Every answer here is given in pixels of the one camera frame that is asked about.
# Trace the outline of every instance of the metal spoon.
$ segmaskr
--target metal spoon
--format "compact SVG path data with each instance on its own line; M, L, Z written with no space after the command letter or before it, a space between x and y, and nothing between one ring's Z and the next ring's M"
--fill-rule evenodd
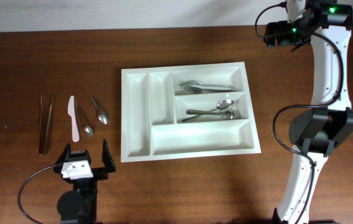
M107 114L100 108L99 103L97 102L97 100L90 95L90 98L92 99L93 105L95 105L95 108L98 111L98 117L99 120L103 123L103 124L107 124L108 123L108 117Z
M82 114L81 108L78 106L77 102L75 102L75 107L77 108L78 115L79 115L79 117L81 118L81 121L82 121L82 130L83 130L83 132L86 133L88 136L92 136L93 135L93 130L89 127L88 119L86 117L84 117L84 115Z
M227 99L227 100L222 100L220 102L218 102L216 104L216 109L213 109L213 110L210 110L208 112L212 112L212 111L224 111L224 110L227 110L227 109L232 109L234 106L234 100L232 99ZM185 123L185 122L188 122L188 121L192 121L193 119L197 119L199 117L201 117L203 114L199 114L199 115L195 115L193 117L190 117L190 118L186 118L186 119L183 119L182 120L182 123Z
M201 110L187 110L187 114L202 114L202 115L219 115L223 119L240 119L241 114L238 110L225 110L223 112L208 112L208 111L201 111Z

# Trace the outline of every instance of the knife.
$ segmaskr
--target knife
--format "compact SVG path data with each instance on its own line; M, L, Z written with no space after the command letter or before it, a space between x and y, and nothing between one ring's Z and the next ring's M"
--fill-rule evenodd
M77 120L75 119L75 108L74 108L74 96L70 97L70 101L68 101L68 115L71 117L71 129L72 129L72 141L79 141L79 132L77 126Z

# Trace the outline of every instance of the white wall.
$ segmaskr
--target white wall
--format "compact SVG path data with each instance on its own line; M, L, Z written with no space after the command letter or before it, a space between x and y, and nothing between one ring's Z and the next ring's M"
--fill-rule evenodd
M262 9L281 1L0 0L0 32L253 25ZM278 8L260 23L285 19Z

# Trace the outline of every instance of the utensil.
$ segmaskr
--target utensil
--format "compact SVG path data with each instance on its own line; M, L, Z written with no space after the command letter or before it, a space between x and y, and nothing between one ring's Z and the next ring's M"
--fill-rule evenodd
M182 86L182 89L193 94L199 94L199 93L202 93L203 91L211 91L211 92L217 92L217 93L232 91L232 89L225 88L225 87L206 87L206 86L199 87L198 85L184 85Z
M212 112L212 111L221 111L222 112L227 109L232 109L233 106L234 106L234 100L232 100L232 99L222 100L216 104L216 109L210 110L208 112ZM202 114L198 114L193 117L183 119L182 123L185 123L187 121L192 121L193 119L197 119L201 116L202 116Z
M230 88L233 91L235 91L234 86L232 85L224 85L224 84L202 84L198 82L197 80L189 80L189 81L184 81L179 83L179 86L184 86L184 85L199 85L199 86L211 86L211 87L224 87L224 88Z
M82 113L82 110L79 107L77 102L75 102L75 107L77 108L78 116L81 119L82 131L84 133L86 133L88 136L92 136L93 135L93 130L88 125L88 118Z
M47 122L46 122L46 132L45 132L44 146L43 146L42 149L39 149L39 154L40 155L43 155L43 154L46 153L47 139L48 139L49 132L50 132L50 120L52 119L53 100L54 100L54 93L52 93L52 99L50 101L50 106L49 106L49 115L47 117Z
M39 149L38 153L43 154L45 151L45 133L44 133L44 106L43 106L43 94L40 94L40 123L39 123Z
M77 120L75 119L75 108L74 108L74 96L70 97L70 101L68 101L68 115L71 117L71 129L72 129L72 141L79 141L79 132L77 126Z
M208 112L201 110L187 110L187 114L219 115L223 119L240 119L241 114L238 110L225 110L223 112Z
M95 108L98 111L99 120L103 124L107 124L108 123L107 114L101 109L99 102L92 95L90 95L90 98L92 99L93 105L95 105Z

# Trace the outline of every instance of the cable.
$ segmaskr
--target cable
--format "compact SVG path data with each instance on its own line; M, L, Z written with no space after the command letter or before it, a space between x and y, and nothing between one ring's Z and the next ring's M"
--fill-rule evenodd
M286 7L286 2L281 2L279 4L276 4L274 6L270 6L270 7L267 7L266 9L264 9L263 11L261 11L261 13L258 15L256 21L255 21L255 32L257 33L257 36L258 37L262 37L262 38L273 38L273 37L279 37L279 36L282 36L282 35L288 35L288 34L293 34L294 32L291 30L291 31L285 31L285 32L280 32L278 34L272 34L272 35L260 35L258 33L258 20L260 18L260 16L266 12L267 10L269 9L272 9L274 7ZM306 210L306 207L308 206L308 203L309 203L309 199L310 199L310 195L311 195L311 192L312 192L312 187L313 187L313 182L314 182L314 168L316 166L316 164L314 163L314 161L312 160L312 158L310 158L308 155L306 154L303 154L302 152L298 152L298 151L295 151L294 149L288 147L285 143L283 143L281 141L281 139L279 138L279 136L277 135L277 132L276 132L276 121L277 121L277 118L279 117L279 115L286 111L286 110L289 110L289 109L293 109L293 108L323 108L323 107L327 107L333 103L335 103L340 97L341 97L341 93L342 93L342 89L344 87L344 62L342 60L342 55L341 55L341 52L339 51L338 47L330 40L328 39L327 37L321 35L321 34L317 34L315 32L308 32L308 31L303 31L303 30L295 30L296 33L300 33L300 34L310 34L310 35L314 35L316 37L319 37L321 39L323 39L324 41L326 41L329 45L331 45L335 51L335 53L337 54L337 57L338 57L338 62L339 62L339 75L340 75L340 82L339 82L339 87L338 87L338 91L337 91L337 95L333 97L333 99L328 102L328 103L325 103L325 104L321 104L321 105L291 105L291 106L286 106L282 109L280 109L275 117L273 118L273 134L275 135L275 138L276 140L279 142L279 144L281 146L283 146L287 151L289 152L292 152L292 153L295 153L295 154L298 154L300 156L303 156L305 158L307 158L309 160L309 163L311 165L311 180L310 180L310 183L309 183L309 189L308 189L308 195L306 196L306 200L305 200L305 203L304 203L304 206L303 206L303 209L302 211L300 212L299 214L299 217L298 219L296 220L295 224L298 224L298 222L300 221L304 211Z
M23 215L25 215L29 220L31 220L32 222L34 223L37 223L37 224L42 224L41 222L38 222L37 220L33 219L31 216L29 216L27 214L26 211L24 211L24 209L22 208L22 205L21 205L21 193L22 193L22 190L24 189L24 187L26 186L26 184L28 183L28 181L30 181L33 177L35 177L37 174L39 174L40 172L43 172L47 169L50 169L50 168L53 168L54 166L56 165L51 165L51 166L48 166L46 168L43 168L41 169L40 171L36 172L35 174L32 174L30 177L28 177L28 179L26 181L24 181L24 183L21 185L20 187L20 190L19 190L19 194L17 195L17 204L19 205L19 208L20 208L20 211L22 212Z

